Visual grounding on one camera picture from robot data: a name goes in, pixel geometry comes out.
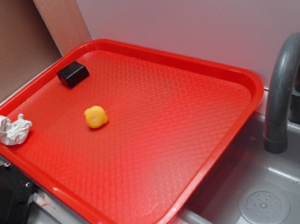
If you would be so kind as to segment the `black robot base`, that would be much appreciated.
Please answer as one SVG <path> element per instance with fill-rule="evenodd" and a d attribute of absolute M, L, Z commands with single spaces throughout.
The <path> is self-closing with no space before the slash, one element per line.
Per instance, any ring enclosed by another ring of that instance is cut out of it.
<path fill-rule="evenodd" d="M 0 224 L 27 224 L 34 183 L 17 167 L 0 166 Z"/>

